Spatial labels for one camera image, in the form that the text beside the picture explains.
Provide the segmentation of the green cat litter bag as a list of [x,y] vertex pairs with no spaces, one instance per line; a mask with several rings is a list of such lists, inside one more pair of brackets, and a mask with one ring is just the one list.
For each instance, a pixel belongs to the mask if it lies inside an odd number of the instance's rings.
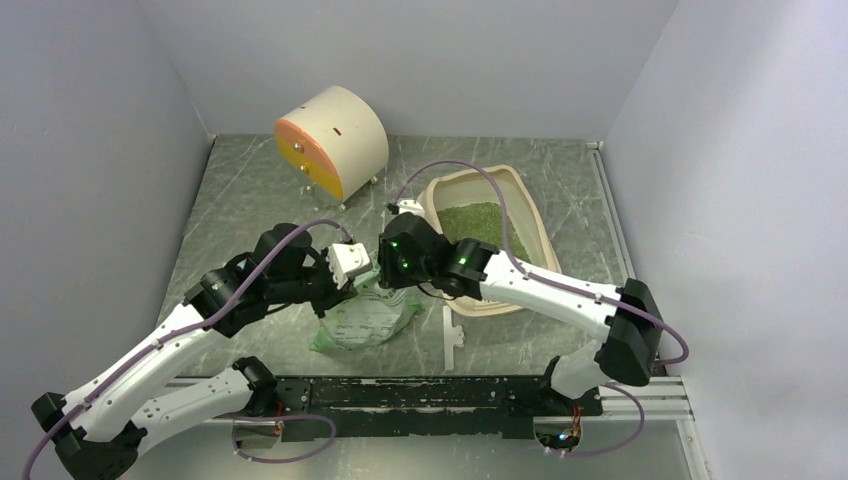
[[317,332],[309,343],[311,351],[378,346],[424,310],[418,298],[406,290],[382,288],[377,269],[357,277],[353,287],[357,292],[354,298],[341,302],[319,319]]

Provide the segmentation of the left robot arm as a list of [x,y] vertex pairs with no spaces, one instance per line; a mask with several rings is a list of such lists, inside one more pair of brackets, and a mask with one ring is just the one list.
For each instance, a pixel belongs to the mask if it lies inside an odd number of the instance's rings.
[[308,304],[326,313],[353,296],[354,279],[370,267],[365,247],[349,234],[319,250],[308,225],[276,225],[251,251],[204,274],[154,332],[103,373],[35,400],[43,443],[75,479],[116,479],[152,447],[208,419],[278,410],[277,379],[256,357],[172,394],[159,389],[277,308]]

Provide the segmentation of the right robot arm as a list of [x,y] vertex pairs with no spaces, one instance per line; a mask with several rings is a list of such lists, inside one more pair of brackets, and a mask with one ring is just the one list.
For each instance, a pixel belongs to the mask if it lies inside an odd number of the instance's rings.
[[584,282],[521,262],[474,239],[452,243],[424,218],[403,213],[379,236],[383,287],[429,284],[450,297],[506,303],[582,330],[587,343],[555,358],[539,391],[542,406],[562,414],[609,381],[642,387],[656,365],[660,311],[647,284]]

